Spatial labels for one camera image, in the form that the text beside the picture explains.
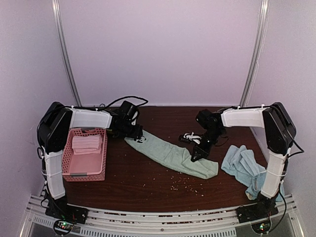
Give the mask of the green towel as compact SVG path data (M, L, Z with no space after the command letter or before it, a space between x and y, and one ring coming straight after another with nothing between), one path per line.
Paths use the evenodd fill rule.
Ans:
M124 140L136 151L174 171L205 180L218 175L217 162L207 159L192 162L188 149L164 141L147 131L143 131L140 139L126 137Z

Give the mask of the pink towel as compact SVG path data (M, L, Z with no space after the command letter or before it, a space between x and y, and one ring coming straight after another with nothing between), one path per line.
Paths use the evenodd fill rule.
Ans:
M72 149L75 155L100 154L102 150L102 136L74 136Z

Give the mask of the pink plastic basket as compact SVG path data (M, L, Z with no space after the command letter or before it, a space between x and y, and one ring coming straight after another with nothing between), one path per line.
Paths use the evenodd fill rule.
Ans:
M102 136L102 150L100 154L75 155L72 149L74 136ZM67 143L62 156L62 176L68 182L89 182L105 180L107 152L106 130L95 128L92 130L73 128L70 129Z

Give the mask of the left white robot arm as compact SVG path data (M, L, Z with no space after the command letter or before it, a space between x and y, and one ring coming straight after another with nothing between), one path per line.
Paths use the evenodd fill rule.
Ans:
M63 181L103 181L107 132L115 137L140 138L139 114L139 107L128 101L113 111L51 104L39 122L37 139L49 207L60 219L71 215Z

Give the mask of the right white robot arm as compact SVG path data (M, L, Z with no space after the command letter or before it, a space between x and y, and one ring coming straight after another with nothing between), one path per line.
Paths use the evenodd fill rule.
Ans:
M269 106L228 107L216 112L199 111L196 121L205 130L193 148L191 161L196 162L209 156L212 146L224 134L227 127L260 127L265 131L269 161L265 180L253 214L265 217L271 210L287 172L291 147L295 145L296 127L281 102Z

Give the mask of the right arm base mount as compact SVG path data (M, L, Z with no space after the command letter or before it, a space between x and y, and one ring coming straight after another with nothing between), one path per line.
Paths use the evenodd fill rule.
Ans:
M272 228L271 217L278 214L278 208L275 206L268 209L261 209L256 203L249 206L240 206L236 209L239 223L250 222L254 233L259 235L268 234Z

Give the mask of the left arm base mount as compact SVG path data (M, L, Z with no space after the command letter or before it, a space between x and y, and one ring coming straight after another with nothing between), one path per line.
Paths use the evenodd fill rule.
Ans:
M76 224L85 224L87 219L88 209L75 206L67 206L67 208L66 214L49 207L45 211L47 216L56 219L52 228L59 236L68 235Z

